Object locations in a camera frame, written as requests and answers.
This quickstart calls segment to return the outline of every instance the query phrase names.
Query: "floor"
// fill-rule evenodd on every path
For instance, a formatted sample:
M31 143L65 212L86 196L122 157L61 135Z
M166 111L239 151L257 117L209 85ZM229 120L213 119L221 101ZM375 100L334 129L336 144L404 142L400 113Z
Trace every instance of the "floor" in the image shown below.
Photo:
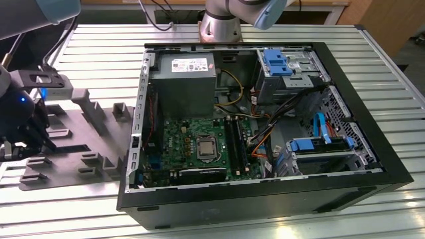
M415 45L414 40L408 40L392 61L395 64L408 65L404 75L425 95L425 45Z

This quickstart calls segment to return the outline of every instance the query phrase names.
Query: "power supply label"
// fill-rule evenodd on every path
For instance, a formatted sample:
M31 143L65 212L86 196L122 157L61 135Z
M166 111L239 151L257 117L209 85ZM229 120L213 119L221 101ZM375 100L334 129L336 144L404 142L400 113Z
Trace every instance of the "power supply label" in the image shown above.
M171 61L171 72L207 71L206 58L174 59Z

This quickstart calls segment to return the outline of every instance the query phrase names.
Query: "sticker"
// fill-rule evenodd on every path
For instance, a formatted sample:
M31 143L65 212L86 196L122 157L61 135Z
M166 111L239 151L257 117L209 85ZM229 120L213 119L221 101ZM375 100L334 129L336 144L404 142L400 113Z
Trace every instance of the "sticker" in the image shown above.
M287 63L289 68L299 68L298 63Z
M266 168L266 170L269 171L269 172L271 172L271 164L266 161L265 162L265 164L263 164L263 167Z
M251 101L251 104L253 104L253 105L257 105L257 97L255 97L255 96L251 96L251 97L250 97L250 101Z
M171 61L171 72L207 71L206 58L174 59Z

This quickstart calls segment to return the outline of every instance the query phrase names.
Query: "cpu socket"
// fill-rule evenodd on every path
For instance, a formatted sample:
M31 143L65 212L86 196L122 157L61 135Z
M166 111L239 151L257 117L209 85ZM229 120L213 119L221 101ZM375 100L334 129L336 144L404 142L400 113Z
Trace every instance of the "cpu socket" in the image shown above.
M217 160L217 147L214 136L197 137L197 158L203 163Z

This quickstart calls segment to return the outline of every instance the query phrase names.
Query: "yellow wire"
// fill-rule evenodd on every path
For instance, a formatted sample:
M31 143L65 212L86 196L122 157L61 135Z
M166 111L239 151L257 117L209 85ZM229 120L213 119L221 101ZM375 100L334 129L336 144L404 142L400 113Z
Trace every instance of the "yellow wire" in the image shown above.
M238 83L238 87L239 87L239 96L237 97L237 99L235 99L234 101L227 102L227 103L214 104L214 106L229 106L229 105L231 105L231 104L234 104L235 102L239 101L239 99L241 99L241 97L242 97L242 95L243 95L243 87L241 86L239 80L235 78L235 76L234 76L227 70L222 70L222 69L221 69L221 71L226 72L226 73L231 76L231 78L233 78L233 79L235 80L235 82Z

